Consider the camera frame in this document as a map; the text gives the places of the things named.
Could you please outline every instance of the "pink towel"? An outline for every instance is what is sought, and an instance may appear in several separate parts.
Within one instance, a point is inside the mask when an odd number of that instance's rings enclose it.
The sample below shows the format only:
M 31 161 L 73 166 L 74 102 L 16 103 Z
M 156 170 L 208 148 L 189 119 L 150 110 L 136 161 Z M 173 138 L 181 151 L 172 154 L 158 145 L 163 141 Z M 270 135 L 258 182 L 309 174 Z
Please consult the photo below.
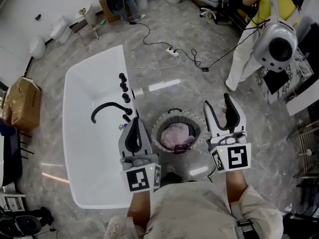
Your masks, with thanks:
M 161 143 L 170 150 L 187 149 L 195 140 L 189 135 L 188 125 L 184 123 L 174 123 L 168 126 L 160 135 Z

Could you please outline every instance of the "laundry basket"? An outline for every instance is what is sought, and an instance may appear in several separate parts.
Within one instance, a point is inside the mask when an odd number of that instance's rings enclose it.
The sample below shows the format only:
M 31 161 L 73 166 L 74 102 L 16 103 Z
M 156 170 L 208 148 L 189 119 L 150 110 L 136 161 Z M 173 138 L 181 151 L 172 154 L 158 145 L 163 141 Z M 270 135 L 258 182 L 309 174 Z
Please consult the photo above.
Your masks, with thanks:
M 194 128 L 195 139 L 187 149 L 184 150 L 170 150 L 163 146 L 160 142 L 162 132 L 171 124 L 184 123 Z M 207 134 L 206 122 L 200 117 L 191 114 L 181 109 L 173 108 L 164 113 L 154 124 L 152 128 L 151 139 L 153 143 L 161 150 L 170 153 L 181 154 L 197 146 Z

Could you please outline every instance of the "power strip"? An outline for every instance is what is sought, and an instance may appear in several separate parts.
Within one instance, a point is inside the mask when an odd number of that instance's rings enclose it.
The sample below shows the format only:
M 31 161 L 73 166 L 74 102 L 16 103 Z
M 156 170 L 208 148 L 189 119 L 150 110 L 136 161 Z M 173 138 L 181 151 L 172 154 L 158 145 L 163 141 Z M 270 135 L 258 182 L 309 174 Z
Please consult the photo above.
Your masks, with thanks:
M 178 57 L 179 53 L 178 52 L 174 52 L 174 50 L 171 48 L 167 48 L 166 52 L 168 52 L 170 55 L 172 55 L 173 57 Z

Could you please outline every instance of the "gray floor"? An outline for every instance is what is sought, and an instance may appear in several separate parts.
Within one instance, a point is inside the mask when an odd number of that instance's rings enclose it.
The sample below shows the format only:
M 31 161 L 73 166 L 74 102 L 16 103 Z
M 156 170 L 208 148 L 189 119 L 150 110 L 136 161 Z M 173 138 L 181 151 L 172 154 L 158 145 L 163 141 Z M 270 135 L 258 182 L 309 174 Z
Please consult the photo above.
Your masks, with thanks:
M 212 20 L 199 17 L 198 8 L 188 0 L 180 4 L 168 4 L 165 0 L 150 0 L 147 18 L 142 21 L 151 29 L 147 38 L 151 41 L 167 41 L 190 53 L 196 48 L 197 58 L 209 65 L 237 44 L 238 31 L 231 26 L 216 25 Z M 43 89 L 40 126 L 34 130 L 29 149 L 29 160 L 23 160 L 23 176 L 19 182 L 27 195 L 30 209 L 46 206 L 54 217 L 53 226 L 59 229 L 59 239 L 103 238 L 109 218 L 124 214 L 126 210 L 83 210 L 73 202 L 69 184 L 48 178 L 43 173 L 67 179 L 62 142 L 62 99 L 64 78 L 74 64 L 119 44 L 130 52 L 134 67 L 165 67 L 178 62 L 165 53 L 167 45 L 143 44 L 147 28 L 142 25 L 104 25 L 98 29 L 100 39 L 95 39 L 88 29 L 82 29 L 81 40 L 72 34 L 64 45 L 51 42 L 44 57 L 34 61 L 28 76 Z M 223 94 L 228 92 L 224 81 L 230 70 L 232 55 L 215 64 L 208 73 L 197 69 L 193 62 L 181 54 L 181 63 L 171 69 L 153 71 L 131 69 L 132 84 L 141 95 L 137 96 L 141 118 L 151 130 L 157 118 L 170 108 L 180 108 L 203 118 L 202 106 L 208 100 L 214 108 L 223 106 Z M 155 91 L 149 85 L 180 80 Z M 265 198 L 283 210 L 295 201 L 298 194 L 296 147 L 286 136 L 294 125 L 283 101 L 267 105 L 252 77 L 240 83 L 231 94 L 242 105 L 247 116 L 247 131 L 252 143 L 251 169 L 245 170 L 247 182 Z M 212 160 L 205 142 L 183 155 L 162 154 L 161 163 L 171 162 L 177 173 L 191 179 L 190 170 L 209 166 Z M 207 180 L 207 173 L 192 178 Z M 224 187 L 224 175 L 214 173 L 212 180 Z M 46 233 L 39 238 L 55 238 L 55 233 Z

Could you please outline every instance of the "beige sleeve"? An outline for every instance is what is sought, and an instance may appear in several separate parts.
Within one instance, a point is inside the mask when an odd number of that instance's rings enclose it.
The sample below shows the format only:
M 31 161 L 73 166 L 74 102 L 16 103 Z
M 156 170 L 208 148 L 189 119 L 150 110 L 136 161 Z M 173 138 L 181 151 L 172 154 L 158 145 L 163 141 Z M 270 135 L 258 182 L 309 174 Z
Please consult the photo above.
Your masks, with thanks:
M 144 229 L 133 223 L 133 218 L 114 216 L 104 234 L 104 239 L 143 239 Z
M 257 223 L 261 238 L 280 239 L 283 235 L 281 212 L 270 202 L 265 201 L 252 186 L 249 186 L 239 200 L 242 215 Z

